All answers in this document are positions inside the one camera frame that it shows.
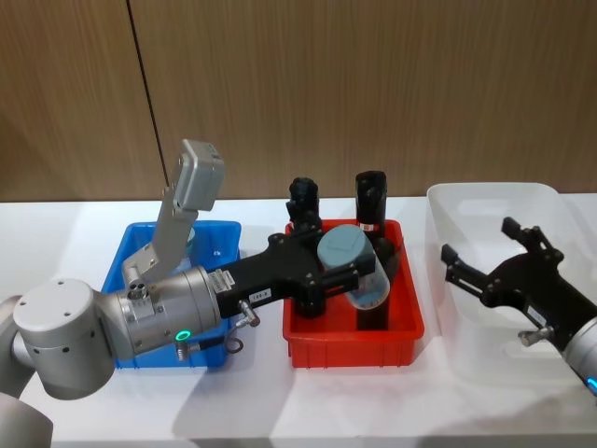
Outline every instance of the gray bracket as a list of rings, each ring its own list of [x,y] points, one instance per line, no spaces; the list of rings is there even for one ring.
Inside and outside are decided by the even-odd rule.
[[[153,239],[122,263],[128,287],[141,285],[145,296],[147,283],[167,277],[178,266],[198,211],[214,207],[224,172],[224,162],[212,144],[183,140],[172,177],[176,181],[164,189]]]

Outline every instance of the green indicator light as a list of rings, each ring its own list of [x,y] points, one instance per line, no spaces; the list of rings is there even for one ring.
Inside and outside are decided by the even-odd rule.
[[[180,331],[178,331],[178,333],[176,333],[176,336],[174,336],[174,338],[179,341],[180,343],[182,341],[186,341],[188,338],[190,338],[191,332],[187,329],[181,329]]]

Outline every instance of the white plastic bin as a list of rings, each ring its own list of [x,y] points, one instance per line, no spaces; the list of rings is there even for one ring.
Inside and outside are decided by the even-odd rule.
[[[480,382],[574,382],[576,376],[549,343],[523,347],[522,329],[535,326],[518,311],[485,308],[479,299],[444,281],[440,248],[450,244],[469,265],[489,273],[524,252],[501,232],[504,217],[538,225],[565,258],[560,274],[590,299],[597,282],[595,254],[558,192],[542,184],[439,184],[427,191],[426,263],[437,316],[453,369]]]

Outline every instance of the wooden wall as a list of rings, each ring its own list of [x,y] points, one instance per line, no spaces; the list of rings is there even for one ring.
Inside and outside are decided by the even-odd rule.
[[[0,199],[158,198],[126,2],[0,5],[12,62],[0,70]],[[352,195],[371,168],[393,195],[483,180],[597,190],[595,1],[130,6],[167,171],[182,138],[211,141],[228,169],[221,197],[282,197],[296,175]],[[19,151],[4,164],[7,147]],[[15,187],[31,158],[36,177]]]
[[[0,201],[164,185],[126,2],[0,0]]]

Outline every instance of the table surface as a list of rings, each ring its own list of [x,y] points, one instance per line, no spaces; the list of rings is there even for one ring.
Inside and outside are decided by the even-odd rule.
[[[564,195],[577,219],[597,218],[597,194]],[[0,297],[57,277],[100,289],[126,226],[155,220],[158,202],[0,204]],[[321,201],[321,215],[353,217],[353,199]],[[466,447],[597,446],[594,398],[571,374],[559,384],[475,384],[453,373],[437,326],[424,261],[425,198],[391,198],[402,225],[425,322],[408,367],[293,370],[282,304],[242,329],[244,350],[219,371],[116,371],[85,399],[49,397],[37,376],[21,399],[54,422],[52,446]],[[285,200],[218,201],[200,219],[243,224],[253,255],[287,221]]]

